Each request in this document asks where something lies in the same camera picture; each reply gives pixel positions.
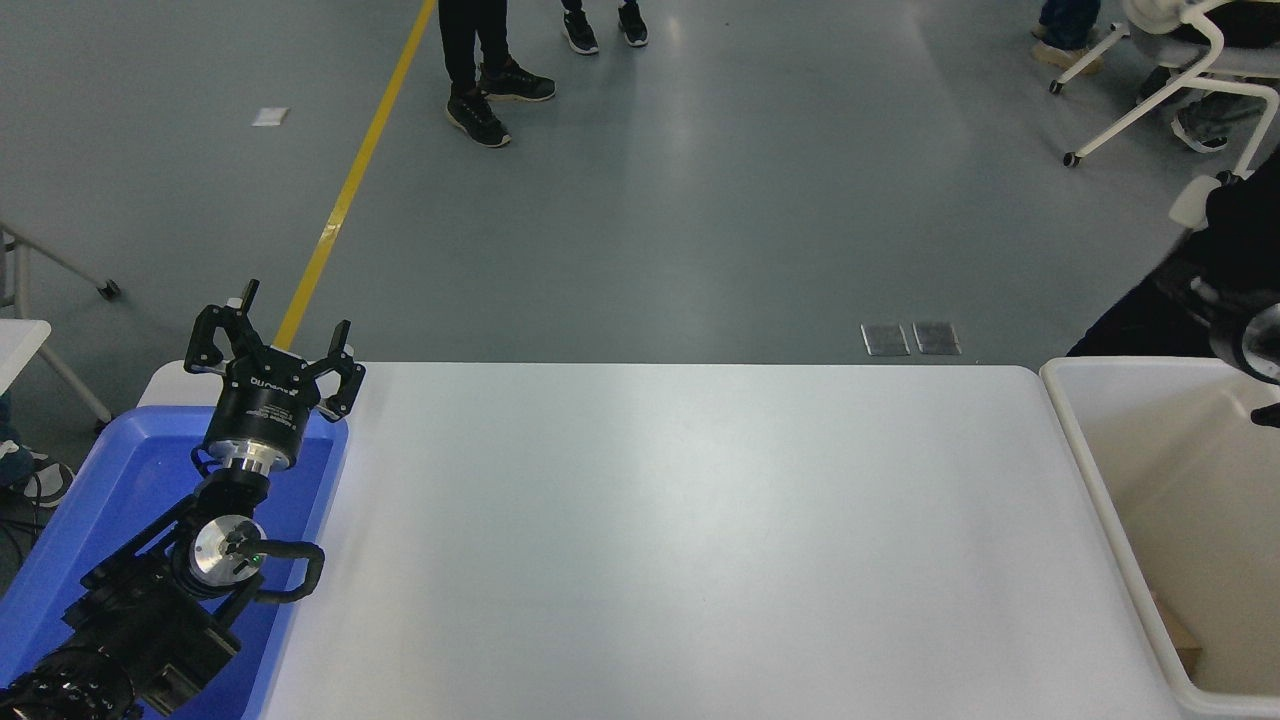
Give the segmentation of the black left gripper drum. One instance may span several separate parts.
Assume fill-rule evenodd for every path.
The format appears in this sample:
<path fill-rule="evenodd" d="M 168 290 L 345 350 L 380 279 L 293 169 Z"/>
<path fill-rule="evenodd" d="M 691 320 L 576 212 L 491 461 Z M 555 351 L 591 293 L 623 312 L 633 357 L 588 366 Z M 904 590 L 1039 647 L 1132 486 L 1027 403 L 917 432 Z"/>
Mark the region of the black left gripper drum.
<path fill-rule="evenodd" d="M 283 471 L 296 465 L 317 402 L 307 363 L 288 352 L 237 357 L 227 364 L 204 452 L 225 466 Z"/>

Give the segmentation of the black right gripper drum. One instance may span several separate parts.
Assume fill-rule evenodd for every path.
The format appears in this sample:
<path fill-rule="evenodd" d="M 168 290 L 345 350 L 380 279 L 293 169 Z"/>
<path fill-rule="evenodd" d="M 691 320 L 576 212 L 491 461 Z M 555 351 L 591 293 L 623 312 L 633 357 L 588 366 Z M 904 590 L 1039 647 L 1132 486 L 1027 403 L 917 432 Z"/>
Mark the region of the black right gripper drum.
<path fill-rule="evenodd" d="M 1257 380 L 1279 384 L 1277 304 L 1215 322 L 1210 345 L 1229 366 Z"/>

